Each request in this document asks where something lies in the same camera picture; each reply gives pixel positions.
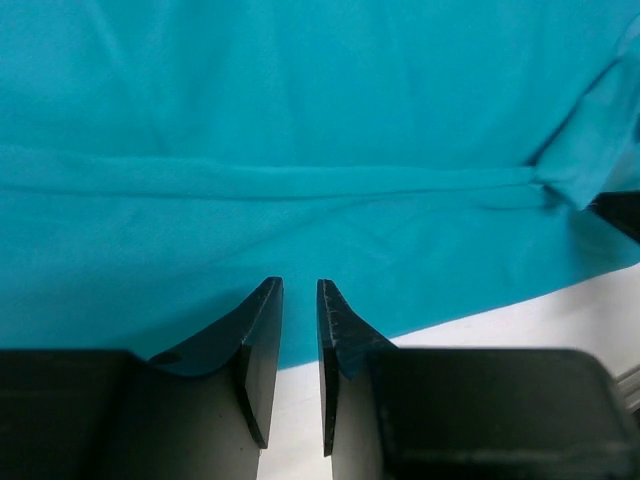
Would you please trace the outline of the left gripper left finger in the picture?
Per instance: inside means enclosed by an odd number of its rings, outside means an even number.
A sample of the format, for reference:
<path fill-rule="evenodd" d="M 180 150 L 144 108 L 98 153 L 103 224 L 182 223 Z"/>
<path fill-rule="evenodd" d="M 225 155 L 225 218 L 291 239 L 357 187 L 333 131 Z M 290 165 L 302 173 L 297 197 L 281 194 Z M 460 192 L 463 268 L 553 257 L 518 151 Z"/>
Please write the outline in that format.
<path fill-rule="evenodd" d="M 253 479 L 269 441 L 283 283 L 144 360 L 3 350 L 5 479 Z"/>

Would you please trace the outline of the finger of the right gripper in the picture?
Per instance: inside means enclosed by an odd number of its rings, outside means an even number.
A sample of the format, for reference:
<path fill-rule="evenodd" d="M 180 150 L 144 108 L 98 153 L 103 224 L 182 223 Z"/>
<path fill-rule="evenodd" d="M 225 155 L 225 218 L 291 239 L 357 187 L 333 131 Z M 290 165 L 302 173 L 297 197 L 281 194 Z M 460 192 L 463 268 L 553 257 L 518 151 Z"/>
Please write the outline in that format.
<path fill-rule="evenodd" d="M 639 191 L 597 195 L 588 205 L 594 217 L 639 243 Z"/>

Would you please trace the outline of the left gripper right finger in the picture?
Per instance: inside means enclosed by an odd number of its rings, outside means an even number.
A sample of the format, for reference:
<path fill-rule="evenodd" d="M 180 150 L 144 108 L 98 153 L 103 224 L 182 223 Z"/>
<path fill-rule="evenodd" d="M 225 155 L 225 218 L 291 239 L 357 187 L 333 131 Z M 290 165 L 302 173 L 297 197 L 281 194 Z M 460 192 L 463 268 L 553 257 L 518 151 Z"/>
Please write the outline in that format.
<path fill-rule="evenodd" d="M 576 349 L 400 348 L 317 284 L 323 450 L 336 479 L 634 479 L 638 426 Z"/>

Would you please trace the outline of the teal t-shirt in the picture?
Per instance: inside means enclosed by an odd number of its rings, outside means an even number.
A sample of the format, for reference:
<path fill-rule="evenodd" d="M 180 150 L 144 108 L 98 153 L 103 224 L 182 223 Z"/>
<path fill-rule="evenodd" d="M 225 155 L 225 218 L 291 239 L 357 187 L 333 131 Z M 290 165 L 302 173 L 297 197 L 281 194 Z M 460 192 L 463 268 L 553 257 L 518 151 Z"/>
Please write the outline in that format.
<path fill-rule="evenodd" d="M 5 1 L 1 344 L 144 357 L 316 281 L 388 336 L 634 265 L 635 1 Z"/>

